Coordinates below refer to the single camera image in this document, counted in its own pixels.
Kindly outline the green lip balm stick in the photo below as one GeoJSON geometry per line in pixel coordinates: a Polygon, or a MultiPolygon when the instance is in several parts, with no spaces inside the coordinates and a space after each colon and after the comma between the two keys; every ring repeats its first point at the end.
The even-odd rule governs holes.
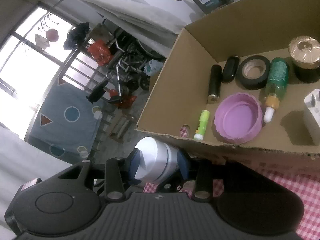
{"type": "Polygon", "coordinates": [[[203,140],[208,125],[210,112],[203,110],[199,118],[199,126],[194,134],[194,139],[203,140]]]}

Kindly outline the white supplement bottle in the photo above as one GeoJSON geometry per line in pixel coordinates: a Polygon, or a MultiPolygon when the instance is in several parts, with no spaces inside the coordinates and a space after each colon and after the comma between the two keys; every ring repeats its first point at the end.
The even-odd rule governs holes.
{"type": "Polygon", "coordinates": [[[178,148],[152,137],[144,137],[135,148],[140,156],[135,179],[160,184],[178,170],[178,148]]]}

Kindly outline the purple plastic lid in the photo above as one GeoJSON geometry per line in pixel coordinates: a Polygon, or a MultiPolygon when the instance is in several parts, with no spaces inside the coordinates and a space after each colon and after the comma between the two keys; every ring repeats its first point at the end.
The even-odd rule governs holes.
{"type": "Polygon", "coordinates": [[[217,133],[231,144],[253,140],[263,126],[260,102],[248,93],[228,96],[215,111],[214,126],[217,133]]]}

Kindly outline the red plastic bag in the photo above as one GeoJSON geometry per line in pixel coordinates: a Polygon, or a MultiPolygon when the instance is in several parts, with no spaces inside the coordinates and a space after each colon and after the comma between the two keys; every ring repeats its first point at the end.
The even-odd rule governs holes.
{"type": "Polygon", "coordinates": [[[87,51],[92,55],[93,59],[99,66],[109,64],[113,55],[108,46],[103,40],[97,40],[87,48],[87,51]]]}

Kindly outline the wheelchair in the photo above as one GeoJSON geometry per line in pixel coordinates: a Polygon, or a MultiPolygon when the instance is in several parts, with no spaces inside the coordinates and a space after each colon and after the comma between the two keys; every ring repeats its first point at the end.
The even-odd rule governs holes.
{"type": "Polygon", "coordinates": [[[96,103],[105,95],[109,83],[115,86],[117,92],[116,95],[110,96],[109,102],[112,104],[121,104],[138,88],[148,90],[150,77],[144,72],[146,65],[151,60],[161,63],[165,60],[161,54],[123,30],[114,33],[111,51],[114,52],[114,56],[105,65],[105,77],[86,96],[90,103],[96,103]]]}

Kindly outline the black gold lipstick tube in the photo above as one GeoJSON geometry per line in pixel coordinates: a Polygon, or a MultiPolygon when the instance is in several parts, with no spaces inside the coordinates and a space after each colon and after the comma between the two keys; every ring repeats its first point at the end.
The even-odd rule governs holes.
{"type": "Polygon", "coordinates": [[[222,82],[222,68],[218,64],[212,65],[209,79],[209,89],[207,102],[214,103],[220,98],[220,89],[222,82]]]}

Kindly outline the red white checkered tablecloth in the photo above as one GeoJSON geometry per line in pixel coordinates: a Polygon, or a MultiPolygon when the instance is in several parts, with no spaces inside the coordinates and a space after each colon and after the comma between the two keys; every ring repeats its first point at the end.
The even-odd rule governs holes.
{"type": "Polygon", "coordinates": [[[197,157],[238,161],[291,190],[305,209],[297,233],[302,239],[319,239],[319,147],[303,126],[286,131],[279,124],[264,125],[257,137],[242,145],[224,141],[214,129],[208,129],[201,142],[179,132],[143,132],[197,157]]]}

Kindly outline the white power adapter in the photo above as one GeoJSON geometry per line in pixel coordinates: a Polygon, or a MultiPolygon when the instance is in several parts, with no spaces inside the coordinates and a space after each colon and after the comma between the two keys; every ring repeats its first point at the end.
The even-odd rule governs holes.
{"type": "Polygon", "coordinates": [[[319,88],[316,88],[304,98],[303,114],[304,125],[316,146],[319,146],[320,141],[319,106],[319,88]]]}

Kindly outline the brown cardboard box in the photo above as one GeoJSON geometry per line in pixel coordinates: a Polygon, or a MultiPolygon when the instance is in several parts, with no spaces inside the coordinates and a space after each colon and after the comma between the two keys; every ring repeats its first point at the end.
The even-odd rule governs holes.
{"type": "Polygon", "coordinates": [[[218,163],[319,174],[303,121],[319,61],[298,65],[299,36],[319,40],[319,0],[242,0],[184,27],[137,129],[218,163]]]}

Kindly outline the black electrical tape roll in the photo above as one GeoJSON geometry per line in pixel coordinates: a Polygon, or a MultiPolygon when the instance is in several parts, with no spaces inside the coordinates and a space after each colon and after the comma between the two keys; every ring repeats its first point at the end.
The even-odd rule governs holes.
{"type": "Polygon", "coordinates": [[[254,55],[240,63],[236,80],[248,90],[262,89],[266,86],[271,63],[268,58],[254,55]]]}

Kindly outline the gold lid cosmetic jar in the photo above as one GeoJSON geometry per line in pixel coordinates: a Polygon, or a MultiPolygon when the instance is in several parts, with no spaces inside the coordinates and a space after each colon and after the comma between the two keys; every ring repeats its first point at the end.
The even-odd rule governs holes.
{"type": "Polygon", "coordinates": [[[293,38],[288,51],[294,66],[302,72],[311,74],[319,69],[319,41],[310,36],[293,38]]]}

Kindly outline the green dropper bottle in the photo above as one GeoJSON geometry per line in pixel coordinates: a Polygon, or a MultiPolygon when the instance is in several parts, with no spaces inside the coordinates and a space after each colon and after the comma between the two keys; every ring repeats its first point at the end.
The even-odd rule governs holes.
{"type": "Polygon", "coordinates": [[[274,113],[279,108],[289,81],[289,65],[284,58],[272,60],[267,84],[265,87],[264,123],[270,123],[274,113]]]}

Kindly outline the grey white curtain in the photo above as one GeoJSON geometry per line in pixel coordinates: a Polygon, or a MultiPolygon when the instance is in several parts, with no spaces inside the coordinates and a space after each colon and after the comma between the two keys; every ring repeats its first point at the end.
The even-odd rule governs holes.
{"type": "Polygon", "coordinates": [[[169,56],[176,38],[186,26],[173,14],[132,0],[80,0],[124,31],[157,51],[169,56]]]}

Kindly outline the black oval case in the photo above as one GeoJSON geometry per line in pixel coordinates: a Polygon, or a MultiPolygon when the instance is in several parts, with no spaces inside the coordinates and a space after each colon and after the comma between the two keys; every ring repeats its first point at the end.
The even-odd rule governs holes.
{"type": "Polygon", "coordinates": [[[222,81],[224,83],[232,82],[238,70],[240,59],[238,56],[230,56],[222,71],[222,81]]]}

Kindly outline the blue play mat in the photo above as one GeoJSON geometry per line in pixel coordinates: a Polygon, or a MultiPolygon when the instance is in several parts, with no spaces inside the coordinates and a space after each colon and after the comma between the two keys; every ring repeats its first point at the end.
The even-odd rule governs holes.
{"type": "Polygon", "coordinates": [[[58,79],[48,92],[27,137],[34,147],[67,163],[87,159],[103,118],[104,102],[58,79]]]}

